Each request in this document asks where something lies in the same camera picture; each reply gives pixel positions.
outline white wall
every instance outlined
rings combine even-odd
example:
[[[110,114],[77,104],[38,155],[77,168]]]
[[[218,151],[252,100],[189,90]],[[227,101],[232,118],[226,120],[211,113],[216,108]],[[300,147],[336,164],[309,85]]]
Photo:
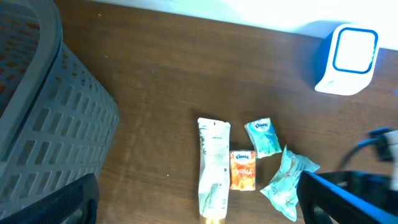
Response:
[[[398,50],[395,0],[95,0],[187,16],[326,37],[346,22],[376,29],[381,47]]]

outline light blue tissue pack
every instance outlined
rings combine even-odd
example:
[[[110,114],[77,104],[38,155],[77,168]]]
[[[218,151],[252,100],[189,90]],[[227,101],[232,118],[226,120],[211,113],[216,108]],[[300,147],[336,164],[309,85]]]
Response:
[[[244,128],[249,134],[258,159],[282,152],[271,119],[259,119],[246,124]]]

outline kleenex logo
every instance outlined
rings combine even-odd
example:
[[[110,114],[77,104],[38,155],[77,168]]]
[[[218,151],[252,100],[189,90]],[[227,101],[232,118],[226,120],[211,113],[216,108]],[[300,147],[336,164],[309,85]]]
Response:
[[[235,158],[236,159],[250,159],[249,156],[247,156],[247,155],[239,155],[239,154],[236,155]]]
[[[254,127],[256,127],[256,128],[268,127],[268,124],[267,124],[267,123],[264,123],[264,124],[256,124]]]

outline wood grain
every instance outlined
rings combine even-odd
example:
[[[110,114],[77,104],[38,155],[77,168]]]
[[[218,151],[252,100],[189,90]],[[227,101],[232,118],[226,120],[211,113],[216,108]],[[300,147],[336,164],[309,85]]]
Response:
[[[354,96],[317,93],[321,39],[86,1],[56,1],[63,39],[114,96],[121,120],[99,177],[98,223],[198,223],[197,118],[244,124],[271,117],[281,145],[333,170],[363,133],[398,126],[398,53],[381,50]],[[257,189],[281,155],[257,164]],[[351,169],[390,172],[371,150]],[[297,223],[303,223],[298,209]],[[227,223],[291,223],[259,191],[229,193]]]

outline crumpled plastic packet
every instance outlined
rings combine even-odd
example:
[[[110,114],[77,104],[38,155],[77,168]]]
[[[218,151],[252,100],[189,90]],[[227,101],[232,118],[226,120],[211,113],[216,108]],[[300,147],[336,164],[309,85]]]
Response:
[[[282,152],[271,119],[259,119],[246,124],[244,128],[249,134],[258,159]]]
[[[263,193],[276,208],[288,219],[295,222],[297,220],[296,204],[297,184],[303,170],[315,172],[320,166],[313,163],[310,159],[296,155],[287,150],[285,146],[280,168],[269,182],[269,185],[262,190]]]

